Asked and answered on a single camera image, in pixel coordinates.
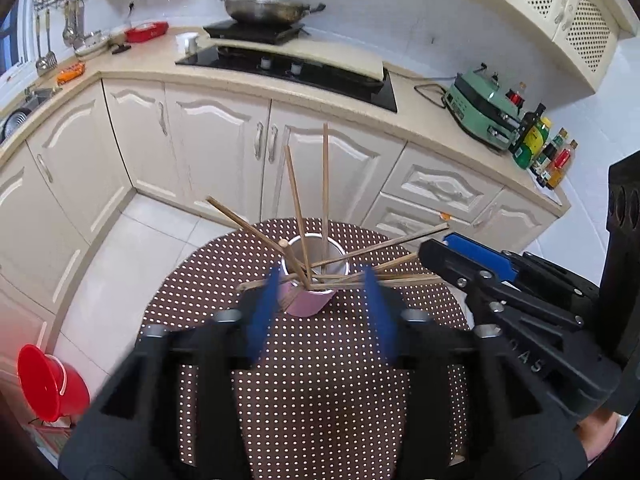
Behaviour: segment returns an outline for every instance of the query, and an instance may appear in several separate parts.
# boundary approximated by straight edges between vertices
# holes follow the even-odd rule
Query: gas stove
[[[398,113],[394,89],[386,68],[384,79],[378,81],[319,61],[227,46],[205,48],[176,64],[275,77],[345,95]]]

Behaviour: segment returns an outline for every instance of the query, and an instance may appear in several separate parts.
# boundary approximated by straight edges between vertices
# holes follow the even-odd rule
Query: brown tablecloth
[[[273,240],[298,234],[294,219],[275,219],[257,227]],[[307,232],[321,232],[318,219],[306,220]],[[386,240],[353,225],[332,222],[329,236],[347,252]],[[396,246],[354,258],[378,264],[408,251]],[[234,306],[236,286],[263,278],[279,257],[244,231],[212,240],[187,258],[149,303],[148,324],[190,328],[218,309]],[[420,263],[393,272],[424,272]],[[403,287],[407,305],[427,310],[438,322],[466,328],[466,320],[445,286]],[[193,452],[196,367],[181,370],[180,452],[196,463]],[[465,378],[449,369],[454,424],[451,456],[462,452],[465,433]],[[396,462],[404,427],[410,374],[380,359],[367,325],[364,295],[338,292],[311,318],[280,314],[274,321],[260,361],[249,372],[235,371],[234,386],[242,434],[254,472],[261,478],[385,479]]]

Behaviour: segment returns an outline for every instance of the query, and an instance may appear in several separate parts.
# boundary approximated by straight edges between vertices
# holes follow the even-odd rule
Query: window
[[[2,25],[0,25],[0,75],[20,61],[18,58],[19,1],[16,0],[14,6],[2,20]]]

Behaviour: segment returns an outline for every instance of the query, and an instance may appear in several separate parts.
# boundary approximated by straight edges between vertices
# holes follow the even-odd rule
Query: drawer
[[[444,220],[438,211],[412,204],[406,200],[401,200],[393,196],[380,193],[373,206],[364,219],[362,226],[366,229],[379,232],[389,238],[423,231],[429,227],[442,224]],[[451,231],[458,232],[465,236],[472,231],[471,226],[457,218],[448,220]],[[451,231],[444,231],[434,236],[437,240],[442,240]],[[410,251],[417,251],[424,238],[405,244],[405,248]]]
[[[501,189],[469,168],[408,144],[382,191],[471,222]]]

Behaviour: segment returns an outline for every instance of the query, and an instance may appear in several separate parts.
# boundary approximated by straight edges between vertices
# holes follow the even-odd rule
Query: cutting board
[[[214,38],[214,45],[234,46],[263,52],[273,52],[284,56],[300,57],[319,61],[336,68],[342,68],[382,81],[385,76],[382,69],[382,58],[376,54],[346,43],[333,41],[310,40],[296,38],[282,45],[254,43],[252,41],[220,40]]]

